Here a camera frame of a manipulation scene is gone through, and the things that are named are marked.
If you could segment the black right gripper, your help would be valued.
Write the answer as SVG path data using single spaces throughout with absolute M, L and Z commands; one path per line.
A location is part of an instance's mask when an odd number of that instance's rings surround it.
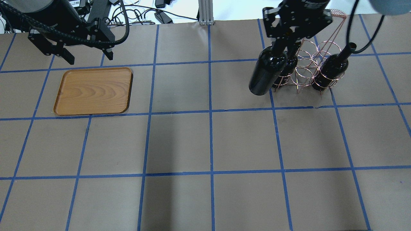
M 333 22 L 329 0 L 283 0 L 262 9 L 266 37 L 284 46 L 312 38 Z

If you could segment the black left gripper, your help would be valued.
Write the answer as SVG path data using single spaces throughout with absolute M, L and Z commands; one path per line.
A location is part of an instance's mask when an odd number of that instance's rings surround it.
M 93 41 L 114 41 L 115 37 L 109 28 L 104 25 L 109 14 L 111 2 L 109 0 L 94 0 L 89 18 L 81 18 L 68 0 L 28 0 L 28 16 L 78 38 Z M 70 65 L 74 65 L 75 57 L 63 46 L 78 45 L 80 42 L 62 38 L 51 32 L 31 25 L 28 36 L 43 54 L 57 54 Z M 113 47 L 103 48 L 103 54 L 111 61 Z

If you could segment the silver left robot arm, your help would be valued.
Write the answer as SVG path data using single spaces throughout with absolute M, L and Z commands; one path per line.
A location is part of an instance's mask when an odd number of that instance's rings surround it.
M 66 46 L 81 45 L 81 42 L 48 32 L 46 28 L 91 41 L 115 41 L 114 34 L 105 24 L 112 5 L 109 0 L 86 0 L 86 11 L 77 11 L 69 0 L 5 0 L 4 3 L 37 21 L 29 22 L 1 6 L 3 12 L 12 15 L 13 26 L 17 26 L 18 21 L 26 25 L 23 30 L 29 32 L 28 39 L 32 44 L 44 55 L 62 57 L 71 65 L 75 57 Z

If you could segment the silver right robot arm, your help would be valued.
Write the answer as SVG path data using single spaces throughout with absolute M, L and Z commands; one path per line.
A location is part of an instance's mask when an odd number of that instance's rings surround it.
M 283 0 L 278 7 L 262 9 L 266 36 L 272 39 L 272 49 L 282 53 L 286 47 L 312 38 L 333 22 L 328 0 Z M 369 42 L 359 54 L 366 50 L 376 38 L 386 15 L 402 15 L 410 12 L 409 0 L 371 0 L 371 6 L 381 14 L 377 28 Z

